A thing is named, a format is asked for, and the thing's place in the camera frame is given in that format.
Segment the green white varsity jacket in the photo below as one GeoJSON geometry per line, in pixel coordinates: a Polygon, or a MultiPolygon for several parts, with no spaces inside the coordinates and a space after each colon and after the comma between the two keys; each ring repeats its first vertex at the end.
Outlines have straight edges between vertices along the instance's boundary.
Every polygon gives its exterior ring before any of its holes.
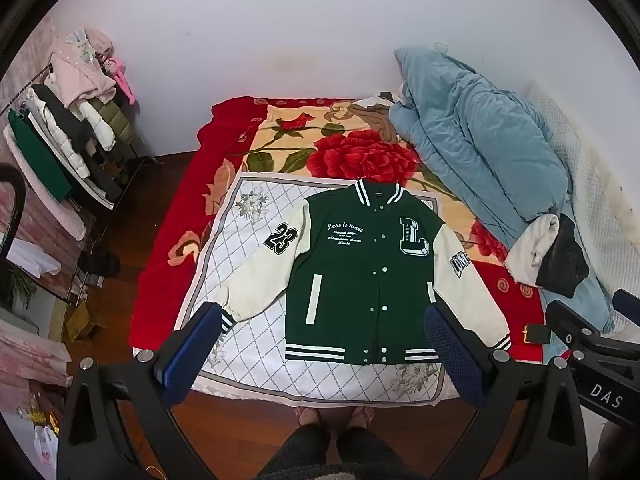
{"type": "Polygon", "coordinates": [[[285,296],[294,360],[398,365],[439,359],[424,312],[444,304],[491,349],[510,330],[454,231],[397,183],[356,181],[303,200],[285,296]]]}

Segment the clothes rack with garments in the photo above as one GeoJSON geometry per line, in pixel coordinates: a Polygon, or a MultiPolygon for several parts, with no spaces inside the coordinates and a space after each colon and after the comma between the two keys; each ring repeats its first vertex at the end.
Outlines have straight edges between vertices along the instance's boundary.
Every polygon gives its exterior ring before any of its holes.
{"type": "Polygon", "coordinates": [[[54,40],[42,72],[3,113],[2,136],[18,169],[74,240],[86,237],[87,218],[111,214],[145,161],[130,119],[138,100],[130,106],[105,73],[111,56],[112,40],[97,29],[54,40]]]}

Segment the white textured mattress cover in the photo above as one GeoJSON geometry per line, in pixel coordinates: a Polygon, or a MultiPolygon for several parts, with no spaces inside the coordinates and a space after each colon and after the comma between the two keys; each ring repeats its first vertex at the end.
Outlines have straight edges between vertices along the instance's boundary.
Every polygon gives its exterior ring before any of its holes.
{"type": "Polygon", "coordinates": [[[639,293],[639,211],[611,169],[539,84],[526,94],[544,116],[555,154],[570,173],[575,223],[596,277],[610,295],[639,293]]]}

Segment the white and black garment bundle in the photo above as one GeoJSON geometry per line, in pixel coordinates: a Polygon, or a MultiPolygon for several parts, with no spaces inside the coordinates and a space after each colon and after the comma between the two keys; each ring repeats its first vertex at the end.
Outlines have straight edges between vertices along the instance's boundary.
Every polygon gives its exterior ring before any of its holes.
{"type": "Polygon", "coordinates": [[[561,214],[534,220],[506,255],[504,264],[514,281],[573,298],[589,275],[589,266],[575,237],[575,223],[561,214]]]}

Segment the white plastic bag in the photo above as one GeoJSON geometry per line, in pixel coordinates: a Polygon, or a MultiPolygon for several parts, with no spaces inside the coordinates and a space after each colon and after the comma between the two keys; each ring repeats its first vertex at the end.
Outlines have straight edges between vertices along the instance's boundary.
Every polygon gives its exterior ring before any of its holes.
{"type": "Polygon", "coordinates": [[[34,447],[36,455],[44,469],[56,478],[56,459],[58,458],[58,436],[49,426],[34,427],[34,447]]]}

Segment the pink patterned fabric pile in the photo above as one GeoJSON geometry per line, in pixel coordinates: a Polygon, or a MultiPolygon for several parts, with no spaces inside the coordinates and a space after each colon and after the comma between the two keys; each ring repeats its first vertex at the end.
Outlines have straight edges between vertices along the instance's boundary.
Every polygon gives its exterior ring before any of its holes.
{"type": "Polygon", "coordinates": [[[42,338],[1,321],[1,409],[16,412],[29,406],[29,382],[68,387],[72,358],[62,342],[42,338]]]}

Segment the person legs dark trousers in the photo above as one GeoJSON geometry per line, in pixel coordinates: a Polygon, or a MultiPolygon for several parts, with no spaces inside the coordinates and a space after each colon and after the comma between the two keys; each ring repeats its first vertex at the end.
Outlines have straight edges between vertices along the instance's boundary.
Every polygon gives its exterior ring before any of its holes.
{"type": "Polygon", "coordinates": [[[374,411],[352,410],[336,436],[315,408],[296,408],[298,427],[258,472],[259,479],[419,479],[371,431],[374,411]]]}

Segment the white diamond pattern sheet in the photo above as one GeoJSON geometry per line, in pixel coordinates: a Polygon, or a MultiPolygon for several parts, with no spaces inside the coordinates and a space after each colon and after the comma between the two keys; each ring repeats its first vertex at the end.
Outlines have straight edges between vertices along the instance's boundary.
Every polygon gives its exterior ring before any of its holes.
{"type": "Polygon", "coordinates": [[[328,348],[294,360],[286,346],[285,296],[290,264],[302,244],[295,234],[303,200],[351,188],[352,181],[241,172],[198,256],[176,325],[218,304],[228,327],[217,337],[194,380],[194,390],[236,400],[308,408],[433,405],[456,396],[438,359],[399,365],[326,361],[328,348]]]}

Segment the light blue quilt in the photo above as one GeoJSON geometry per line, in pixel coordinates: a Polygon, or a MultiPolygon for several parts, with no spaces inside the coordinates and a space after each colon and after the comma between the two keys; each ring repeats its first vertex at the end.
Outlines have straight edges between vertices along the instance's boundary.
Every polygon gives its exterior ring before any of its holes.
{"type": "Polygon", "coordinates": [[[540,286],[561,220],[575,218],[570,173],[552,150],[544,116],[449,55],[404,47],[395,58],[402,97],[390,121],[397,133],[506,246],[514,281],[540,286]]]}

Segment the red floral blanket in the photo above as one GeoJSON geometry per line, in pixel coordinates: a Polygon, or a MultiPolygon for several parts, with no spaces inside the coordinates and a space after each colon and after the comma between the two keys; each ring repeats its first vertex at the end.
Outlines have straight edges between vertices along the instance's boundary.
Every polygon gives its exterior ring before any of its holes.
{"type": "Polygon", "coordinates": [[[376,182],[398,182],[436,194],[442,218],[456,231],[512,334],[511,356],[539,362],[541,344],[530,333],[542,323],[539,292],[510,278],[506,248],[398,139],[379,105],[350,99],[233,98],[212,108],[198,132],[200,147],[171,201],[146,269],[138,281],[128,344],[157,349],[174,328],[198,256],[241,171],[376,182]]]}

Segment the pink plastic hanger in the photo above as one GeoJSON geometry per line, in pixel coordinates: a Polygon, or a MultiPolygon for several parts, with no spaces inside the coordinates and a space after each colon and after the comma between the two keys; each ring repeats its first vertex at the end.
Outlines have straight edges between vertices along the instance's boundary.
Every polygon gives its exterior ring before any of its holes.
{"type": "Polygon", "coordinates": [[[122,93],[128,100],[128,104],[130,106],[134,106],[134,104],[136,104],[136,97],[134,96],[134,92],[132,92],[130,85],[128,84],[124,63],[111,56],[103,62],[103,68],[105,70],[105,73],[107,73],[108,76],[114,79],[114,81],[118,85],[118,88],[122,90],[122,93]]]}

